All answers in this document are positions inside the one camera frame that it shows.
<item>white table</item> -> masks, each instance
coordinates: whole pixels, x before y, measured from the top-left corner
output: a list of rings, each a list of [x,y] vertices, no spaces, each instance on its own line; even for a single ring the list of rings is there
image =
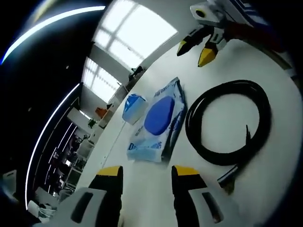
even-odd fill
[[[150,98],[178,76],[191,106],[202,93],[227,81],[248,79],[260,84],[272,108],[271,133],[265,146],[237,178],[231,198],[249,222],[262,223],[281,201],[296,168],[303,131],[301,96],[276,63],[242,41],[229,42],[213,62],[198,68],[204,44],[181,57],[176,56],[178,46],[173,47],[151,65],[131,93]],[[125,100],[100,136],[77,189],[87,187],[100,168],[122,165],[125,226],[175,227],[171,166],[191,166],[213,180],[228,167],[202,159],[188,142],[184,125],[169,166],[128,161],[126,148],[133,126],[121,118],[124,103]],[[258,110],[253,102],[240,95],[223,96],[212,102],[203,116],[203,144],[217,152],[236,150],[245,143],[246,124],[253,135],[258,126]]]

